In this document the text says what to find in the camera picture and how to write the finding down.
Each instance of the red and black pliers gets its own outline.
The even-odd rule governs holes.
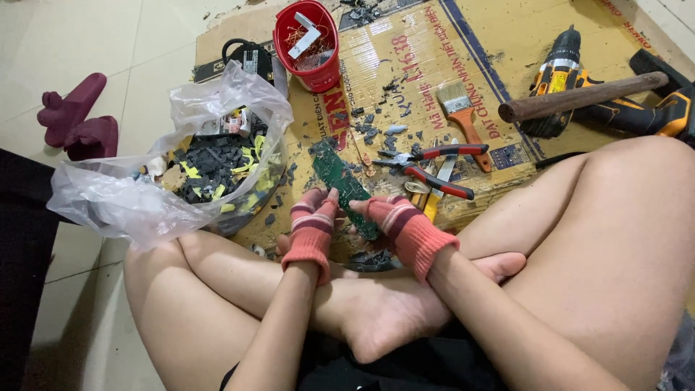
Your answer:
[[[400,167],[400,170],[405,175],[413,175],[421,182],[430,185],[434,189],[440,190],[442,193],[460,197],[465,200],[472,200],[475,197],[473,190],[437,179],[437,177],[426,173],[414,162],[432,159],[445,154],[485,154],[489,148],[490,146],[487,144],[449,144],[427,148],[416,154],[380,150],[379,155],[390,157],[390,159],[374,160],[373,163],[377,166]]]

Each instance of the flattened cardboard box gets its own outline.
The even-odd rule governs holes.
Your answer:
[[[215,72],[221,60],[214,53],[230,38],[265,42],[272,51],[272,27],[279,9],[251,11],[240,16],[243,22],[229,18],[201,35],[195,73],[205,69]],[[345,18],[343,12],[342,8],[333,12],[339,25]],[[616,139],[615,134],[571,123],[559,138],[536,140],[499,118],[499,103],[528,94],[529,85],[560,32],[570,24],[581,32],[581,62],[592,79],[616,80],[632,76],[629,58],[641,47],[653,51],[645,37],[630,30],[629,22],[617,15],[620,12],[616,13],[607,0],[538,0],[526,6],[507,1],[464,5],[455,0],[431,0],[411,5],[404,3],[391,12],[367,26],[340,32],[343,78],[335,88],[323,94],[312,94],[305,91],[296,78],[290,79],[288,100],[295,122],[287,131],[286,142],[289,163],[295,162],[298,166],[296,180],[292,186],[278,188],[283,206],[269,202],[233,237],[235,242],[272,249],[277,235],[290,230],[289,209],[307,189],[321,185],[307,152],[307,148],[321,138],[335,138],[338,154],[348,162],[359,163],[364,154],[376,159],[378,149],[385,149],[386,135],[378,134],[373,145],[366,145],[363,135],[354,129],[363,122],[365,115],[375,114],[373,126],[382,131],[392,124],[408,125],[407,131],[395,135],[398,138],[396,146],[401,152],[409,152],[414,143],[429,147],[435,138],[446,143],[445,136],[458,138],[463,143],[459,128],[448,124],[435,98],[438,86],[454,80],[464,82],[475,106],[475,128],[483,142],[490,145],[489,154],[494,165],[492,173],[483,174],[470,157],[461,157],[457,162],[451,181],[472,188],[476,198],[465,201],[446,197],[439,206],[435,224],[444,230],[461,230],[492,202],[533,176],[536,161],[566,152],[595,150]],[[250,22],[253,20],[263,20],[264,27],[256,30],[255,25],[261,23]],[[691,68],[682,72],[691,72]],[[213,76],[196,75],[196,79]],[[392,80],[396,80],[395,90],[387,96],[386,103],[379,104],[384,99],[382,87]],[[644,93],[635,99],[653,98],[649,95]],[[349,116],[359,107],[364,108],[364,114],[357,118]],[[382,110],[380,114],[375,113],[377,107]],[[341,114],[348,117],[341,119]],[[423,132],[422,140],[416,137],[418,131]],[[403,183],[411,180],[400,173],[389,175],[388,168],[376,171],[373,177],[367,177],[365,170],[355,173],[373,195],[403,194]],[[277,217],[275,223],[265,226],[264,220],[271,213]],[[344,261],[357,249],[354,238],[346,235],[345,230],[334,237],[333,247],[332,254],[338,261]]]

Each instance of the paint brush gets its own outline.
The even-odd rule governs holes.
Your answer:
[[[468,98],[466,87],[462,81],[441,86],[436,92],[436,99],[444,110],[446,119],[459,125],[468,144],[483,144],[473,126],[475,107],[473,107],[471,99]],[[473,155],[473,159],[483,173],[492,171],[490,156],[487,153]]]

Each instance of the person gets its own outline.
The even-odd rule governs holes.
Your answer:
[[[197,231],[131,250],[126,292],[168,390],[654,390],[695,277],[693,177],[689,147],[648,136],[554,165],[456,237],[402,198],[352,202],[409,266],[371,274],[327,261],[341,211],[312,190],[282,265]],[[348,349],[316,358],[323,335]]]

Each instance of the striped knitted glove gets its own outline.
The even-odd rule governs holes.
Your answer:
[[[328,193],[317,188],[304,194],[292,207],[291,247],[282,258],[282,271],[290,262],[314,261],[321,266],[318,285],[331,280],[327,256],[338,209],[338,189],[331,189]]]
[[[350,201],[350,207],[382,229],[398,259],[411,267],[417,279],[426,284],[434,256],[445,246],[461,246],[454,235],[437,229],[419,209],[400,195]]]

